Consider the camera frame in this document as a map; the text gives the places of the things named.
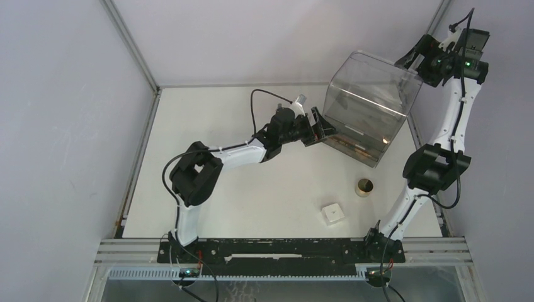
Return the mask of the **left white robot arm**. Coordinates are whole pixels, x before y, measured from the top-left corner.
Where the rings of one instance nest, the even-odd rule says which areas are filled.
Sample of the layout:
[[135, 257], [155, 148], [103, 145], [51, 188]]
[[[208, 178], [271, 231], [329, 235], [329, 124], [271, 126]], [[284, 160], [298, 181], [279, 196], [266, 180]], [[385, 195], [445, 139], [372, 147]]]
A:
[[337, 134], [337, 129], [317, 110], [296, 114], [278, 108], [270, 122], [249, 140], [230, 147], [210, 148], [193, 142], [186, 152], [170, 159], [162, 170], [162, 184], [177, 204], [172, 253], [181, 262], [193, 260], [197, 253], [197, 224], [204, 202], [212, 195], [223, 171], [248, 164], [267, 162], [280, 154], [282, 146], [300, 141], [309, 147]]

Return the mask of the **clear acrylic organizer box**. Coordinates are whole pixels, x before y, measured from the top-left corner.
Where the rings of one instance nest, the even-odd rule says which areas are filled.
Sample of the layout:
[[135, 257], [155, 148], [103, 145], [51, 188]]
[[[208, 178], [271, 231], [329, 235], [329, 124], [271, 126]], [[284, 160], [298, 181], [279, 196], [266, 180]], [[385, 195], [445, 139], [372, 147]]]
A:
[[326, 91], [322, 116], [337, 133], [325, 144], [375, 168], [407, 120], [422, 85], [413, 70], [353, 52]]

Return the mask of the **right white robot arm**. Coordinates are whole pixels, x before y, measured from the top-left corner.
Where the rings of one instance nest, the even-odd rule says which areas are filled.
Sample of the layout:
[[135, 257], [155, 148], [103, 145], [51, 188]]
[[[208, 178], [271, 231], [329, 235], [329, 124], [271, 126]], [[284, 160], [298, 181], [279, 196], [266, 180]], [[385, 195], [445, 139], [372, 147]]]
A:
[[385, 221], [378, 221], [364, 238], [364, 253], [370, 261], [379, 262], [400, 248], [407, 226], [426, 202], [432, 201], [442, 209], [458, 204], [456, 198], [451, 205], [443, 205], [435, 195], [453, 183], [461, 190], [460, 176], [471, 163], [465, 154], [465, 132], [489, 71], [489, 64], [481, 60], [489, 37], [488, 31], [466, 28], [450, 32], [442, 42], [425, 34], [395, 62], [397, 67], [410, 69], [422, 56], [415, 71], [425, 84], [443, 85], [446, 113], [431, 141], [409, 156], [402, 172], [406, 186]]

